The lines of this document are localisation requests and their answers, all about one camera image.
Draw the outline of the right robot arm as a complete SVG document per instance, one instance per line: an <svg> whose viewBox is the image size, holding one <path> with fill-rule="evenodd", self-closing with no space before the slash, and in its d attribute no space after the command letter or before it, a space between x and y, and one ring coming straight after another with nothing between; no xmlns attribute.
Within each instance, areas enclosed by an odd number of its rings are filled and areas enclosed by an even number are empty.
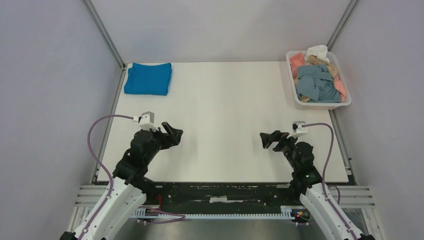
<svg viewBox="0 0 424 240"><path fill-rule="evenodd" d="M313 146L290 136L288 132L276 130L259 134L262 147L268 149L273 143L274 152L283 153L293 169L289 183L289 199L302 204L311 213L315 222L328 240L373 240L365 234L342 211L330 195L323 176L314 165Z"/></svg>

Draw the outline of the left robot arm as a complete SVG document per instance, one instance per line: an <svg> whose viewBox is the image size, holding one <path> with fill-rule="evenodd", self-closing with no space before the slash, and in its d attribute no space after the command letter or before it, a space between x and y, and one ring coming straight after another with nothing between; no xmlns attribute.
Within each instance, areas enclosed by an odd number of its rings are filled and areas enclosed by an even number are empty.
<svg viewBox="0 0 424 240"><path fill-rule="evenodd" d="M145 176L148 165L159 151L179 145L184 133L168 122L161 125L143 126L134 134L100 200L74 231L65 231L60 239L112 240L139 207L156 200L155 183Z"/></svg>

